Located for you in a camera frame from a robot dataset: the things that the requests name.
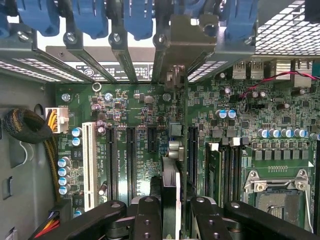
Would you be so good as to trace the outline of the empty RAM slot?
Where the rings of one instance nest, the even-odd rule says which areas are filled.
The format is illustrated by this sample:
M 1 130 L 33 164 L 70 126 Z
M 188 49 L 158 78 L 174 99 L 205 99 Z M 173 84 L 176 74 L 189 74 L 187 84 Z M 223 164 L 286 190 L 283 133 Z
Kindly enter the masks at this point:
M 229 169 L 229 161 L 228 161 L 228 148 L 225 146 L 222 148 L 222 170 L 223 170 L 223 204 L 228 201 L 228 169 Z

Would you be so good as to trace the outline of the installed RAM stick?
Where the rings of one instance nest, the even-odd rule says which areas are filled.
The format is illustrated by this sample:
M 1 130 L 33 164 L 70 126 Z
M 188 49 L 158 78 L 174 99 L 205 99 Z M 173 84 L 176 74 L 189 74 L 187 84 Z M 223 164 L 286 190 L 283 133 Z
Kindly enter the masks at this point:
M 205 146 L 205 195 L 222 207 L 222 153 L 218 143 Z

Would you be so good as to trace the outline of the CPU socket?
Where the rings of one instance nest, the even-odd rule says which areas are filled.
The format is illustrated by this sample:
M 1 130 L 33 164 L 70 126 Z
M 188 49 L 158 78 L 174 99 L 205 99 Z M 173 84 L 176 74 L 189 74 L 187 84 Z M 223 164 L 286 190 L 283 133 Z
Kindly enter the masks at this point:
M 242 201 L 311 233 L 311 181 L 306 169 L 293 176 L 261 177 L 250 170 L 243 186 Z

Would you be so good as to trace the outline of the white expansion slot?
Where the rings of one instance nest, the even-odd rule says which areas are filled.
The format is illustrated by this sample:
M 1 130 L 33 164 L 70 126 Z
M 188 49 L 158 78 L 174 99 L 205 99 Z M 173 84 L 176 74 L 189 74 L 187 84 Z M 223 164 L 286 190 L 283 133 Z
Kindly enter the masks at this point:
M 95 122 L 82 123 L 84 211 L 98 205 L 97 135 Z

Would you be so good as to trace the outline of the short expansion slot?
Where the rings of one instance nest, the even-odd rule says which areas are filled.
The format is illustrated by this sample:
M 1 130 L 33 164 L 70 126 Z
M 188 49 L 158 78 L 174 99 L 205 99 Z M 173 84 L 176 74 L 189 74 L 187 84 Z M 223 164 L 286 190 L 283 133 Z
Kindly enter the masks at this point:
M 155 153 L 158 150 L 157 136 L 158 136 L 157 127 L 148 126 L 147 127 L 147 151 L 149 153 Z

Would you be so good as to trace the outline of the green motherboard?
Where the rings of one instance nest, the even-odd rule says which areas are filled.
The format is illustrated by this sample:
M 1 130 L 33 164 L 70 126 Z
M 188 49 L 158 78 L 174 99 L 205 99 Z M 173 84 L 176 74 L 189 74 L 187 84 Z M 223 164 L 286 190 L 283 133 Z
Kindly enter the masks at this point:
M 57 137 L 60 194 L 70 201 L 74 217 L 84 214 L 82 123 L 96 124 L 98 205 L 108 199 L 106 128 L 116 129 L 118 196 L 131 205 L 150 194 L 152 177 L 160 177 L 163 206 L 163 159 L 168 155 L 173 94 L 160 84 L 63 85 L 56 103 L 68 108 L 68 131 Z M 275 59 L 239 62 L 199 83 L 188 85 L 188 127 L 198 128 L 197 186 L 189 179 L 185 234 L 191 236 L 190 199 L 205 196 L 206 143 L 222 153 L 222 207 L 242 201 L 250 170 L 264 178 L 291 177 L 307 170 L 313 233 L 320 236 L 320 62 Z M 157 127 L 157 151 L 148 152 L 147 128 Z M 128 202 L 127 127 L 136 129 L 137 196 Z M 227 202 L 223 203 L 223 147 L 228 150 Z

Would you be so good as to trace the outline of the white power connector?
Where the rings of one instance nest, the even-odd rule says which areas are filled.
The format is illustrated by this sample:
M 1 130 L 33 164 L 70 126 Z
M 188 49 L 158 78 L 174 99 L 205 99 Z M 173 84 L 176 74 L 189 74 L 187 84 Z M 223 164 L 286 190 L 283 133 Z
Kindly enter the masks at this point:
M 46 107 L 45 120 L 53 134 L 67 132 L 69 129 L 69 109 L 67 107 Z

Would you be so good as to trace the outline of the metal expansion slot blank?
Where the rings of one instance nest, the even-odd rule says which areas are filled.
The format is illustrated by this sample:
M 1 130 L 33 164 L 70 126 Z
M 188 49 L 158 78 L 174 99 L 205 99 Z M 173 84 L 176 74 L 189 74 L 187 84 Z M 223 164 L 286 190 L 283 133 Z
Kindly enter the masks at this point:
M 124 28 L 118 28 L 111 32 L 108 40 L 111 51 L 124 70 L 129 82 L 137 84 L 138 78 L 128 48 L 128 32 Z
M 83 34 L 79 31 L 68 31 L 63 36 L 66 49 L 70 54 L 91 67 L 94 71 L 103 76 L 109 83 L 117 84 L 117 80 L 93 58 L 84 48 Z
M 164 33 L 156 33 L 153 37 L 153 44 L 155 46 L 155 54 L 152 68 L 151 83 L 159 84 L 164 57 L 166 54 L 166 50 L 170 44 L 170 40 Z

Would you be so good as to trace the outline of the open black PC case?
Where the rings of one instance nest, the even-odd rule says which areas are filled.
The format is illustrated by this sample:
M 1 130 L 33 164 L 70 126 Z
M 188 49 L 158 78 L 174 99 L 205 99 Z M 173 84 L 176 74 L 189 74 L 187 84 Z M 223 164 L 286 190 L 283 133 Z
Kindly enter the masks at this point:
M 196 84 L 240 62 L 311 59 L 320 62 L 320 0 L 258 0 L 252 36 L 227 40 L 223 9 L 226 0 L 152 0 L 152 37 L 135 40 L 127 32 L 128 50 L 137 84 L 131 84 L 115 58 L 110 34 L 124 27 L 124 0 L 104 0 L 108 36 L 92 39 L 74 21 L 72 0 L 54 0 L 60 18 L 56 36 L 42 36 L 25 25 L 17 0 L 5 0 L 10 34 L 0 38 L 0 230 L 5 240 L 34 236 L 54 218 L 76 218 L 59 184 L 58 134 L 46 122 L 46 108 L 59 108 L 57 90 L 64 85 L 162 85 L 152 84 L 156 48 L 153 37 L 170 33 L 172 15 L 187 15 L 198 26 L 202 15 L 217 17 L 206 23 L 204 33 L 216 38 L 214 52 L 187 77 Z M 68 52 L 66 32 L 83 34 L 84 49 L 117 81 L 102 75 Z

